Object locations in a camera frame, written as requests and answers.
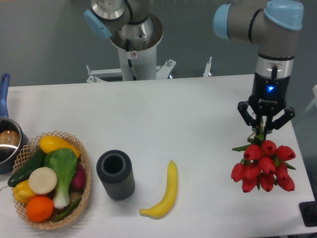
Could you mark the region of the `second robot arm silver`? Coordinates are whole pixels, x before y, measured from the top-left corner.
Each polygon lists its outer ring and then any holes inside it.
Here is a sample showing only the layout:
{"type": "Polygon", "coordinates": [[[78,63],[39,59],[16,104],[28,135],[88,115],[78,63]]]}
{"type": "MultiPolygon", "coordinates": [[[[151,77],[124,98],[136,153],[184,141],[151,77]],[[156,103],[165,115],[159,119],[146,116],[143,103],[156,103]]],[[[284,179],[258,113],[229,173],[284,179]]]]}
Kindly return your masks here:
{"type": "Polygon", "coordinates": [[[84,12],[90,29],[127,51],[143,51],[160,43],[161,21],[149,12],[148,0],[93,0],[84,12]]]}

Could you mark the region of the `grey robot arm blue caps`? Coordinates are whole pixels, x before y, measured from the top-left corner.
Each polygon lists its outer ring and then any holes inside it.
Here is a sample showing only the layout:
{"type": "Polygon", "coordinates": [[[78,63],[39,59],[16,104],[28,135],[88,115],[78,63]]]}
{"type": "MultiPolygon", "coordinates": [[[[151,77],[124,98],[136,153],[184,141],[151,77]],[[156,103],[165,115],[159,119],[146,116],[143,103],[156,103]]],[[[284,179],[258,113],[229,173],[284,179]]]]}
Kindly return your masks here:
{"type": "Polygon", "coordinates": [[[285,98],[303,16],[304,6],[296,0],[243,0],[221,5],[214,14],[216,35],[259,47],[251,95],[238,104],[257,135],[266,136],[295,116],[285,98]]]}

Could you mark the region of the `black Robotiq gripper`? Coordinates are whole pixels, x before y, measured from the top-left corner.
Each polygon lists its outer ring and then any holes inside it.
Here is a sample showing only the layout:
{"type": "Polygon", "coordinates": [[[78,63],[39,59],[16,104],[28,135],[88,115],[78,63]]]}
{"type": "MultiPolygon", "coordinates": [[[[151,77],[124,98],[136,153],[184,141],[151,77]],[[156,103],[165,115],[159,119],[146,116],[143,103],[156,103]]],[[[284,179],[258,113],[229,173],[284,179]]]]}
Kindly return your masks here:
{"type": "Polygon", "coordinates": [[[285,97],[289,80],[290,76],[272,80],[255,73],[252,93],[248,101],[239,102],[237,107],[244,122],[252,128],[252,131],[260,131],[262,116],[267,116],[267,134],[279,130],[295,116],[294,108],[286,107],[285,97]],[[249,106],[256,114],[255,119],[248,112],[249,106]],[[284,114],[273,120],[273,116],[282,110],[284,114]]]}

